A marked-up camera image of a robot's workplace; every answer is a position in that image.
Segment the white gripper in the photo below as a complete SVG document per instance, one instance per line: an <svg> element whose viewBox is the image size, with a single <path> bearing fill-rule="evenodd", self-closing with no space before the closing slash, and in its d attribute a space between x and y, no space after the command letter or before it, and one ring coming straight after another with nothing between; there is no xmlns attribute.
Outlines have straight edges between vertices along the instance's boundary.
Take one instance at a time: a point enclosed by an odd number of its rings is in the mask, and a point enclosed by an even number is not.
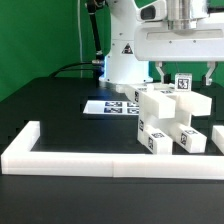
<svg viewBox="0 0 224 224"><path fill-rule="evenodd" d="M216 62L224 61L224 7L211 8L208 0L154 0L136 10L136 19L135 56L156 62L162 83L163 62L205 61L202 82L212 84Z"/></svg>

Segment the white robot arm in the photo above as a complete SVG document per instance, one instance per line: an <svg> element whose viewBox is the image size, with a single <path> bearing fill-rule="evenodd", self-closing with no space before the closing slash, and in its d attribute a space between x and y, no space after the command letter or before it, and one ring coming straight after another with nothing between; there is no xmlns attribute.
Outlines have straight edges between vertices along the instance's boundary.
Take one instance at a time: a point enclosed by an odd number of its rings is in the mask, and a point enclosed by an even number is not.
<svg viewBox="0 0 224 224"><path fill-rule="evenodd" d="M102 53L96 12L110 12L111 46ZM135 0L87 0L96 55L106 59L102 82L115 85L143 83L148 61L155 64L162 80L165 62L205 62L206 85L219 62L224 62L224 5L208 0L152 0L143 7Z"/></svg>

